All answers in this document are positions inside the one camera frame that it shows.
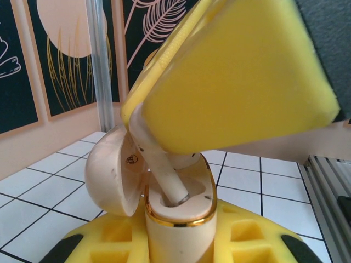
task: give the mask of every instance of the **open case lid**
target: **open case lid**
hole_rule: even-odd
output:
[[[88,192],[101,209],[132,216],[148,179],[148,166],[125,127],[110,130],[93,147],[85,170]]]

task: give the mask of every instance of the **beige wall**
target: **beige wall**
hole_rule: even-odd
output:
[[[303,164],[309,155],[351,160],[351,128],[334,123],[327,128],[225,148],[247,155],[295,161]]]
[[[26,27],[24,8],[18,5],[20,22],[24,26],[23,38],[27,50],[26,66],[32,74],[32,87],[37,97],[37,108],[42,120],[40,126],[0,138],[0,180],[60,150],[74,141],[100,130],[96,105],[49,121],[46,113],[39,72],[35,62],[33,45]],[[114,105],[115,121],[121,123],[118,105]]]

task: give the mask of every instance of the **gold trim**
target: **gold trim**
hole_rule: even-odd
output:
[[[203,158],[203,160],[206,163],[206,167],[208,171],[211,174],[211,184],[212,184],[212,192],[213,192],[213,199],[212,199],[212,205],[209,210],[209,212],[201,219],[195,220],[195,221],[181,221],[181,220],[171,220],[168,218],[164,218],[163,216],[159,216],[154,211],[152,210],[150,201],[149,201],[149,185],[145,186],[145,193],[144,193],[144,199],[145,199],[145,207],[146,207],[146,214],[148,217],[155,223],[158,223],[163,226],[169,226],[169,227],[190,227],[190,226],[200,226],[203,225],[207,222],[209,222],[215,215],[216,210],[217,210],[217,189],[216,189],[216,184],[213,180],[212,172],[210,169],[210,166],[208,165],[207,160],[205,157],[200,154]]]

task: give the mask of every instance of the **black poster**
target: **black poster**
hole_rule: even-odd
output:
[[[10,0],[0,1],[0,134],[38,121]]]
[[[143,70],[148,56],[154,54],[196,2],[197,0],[123,0],[130,89]]]
[[[27,2],[51,116],[94,103],[96,97],[92,58],[88,48],[88,24],[85,14],[81,13],[86,10],[85,1]],[[58,5],[57,12],[53,7],[55,4]],[[107,23],[112,98],[118,102],[120,98],[111,0],[103,0],[103,6]]]

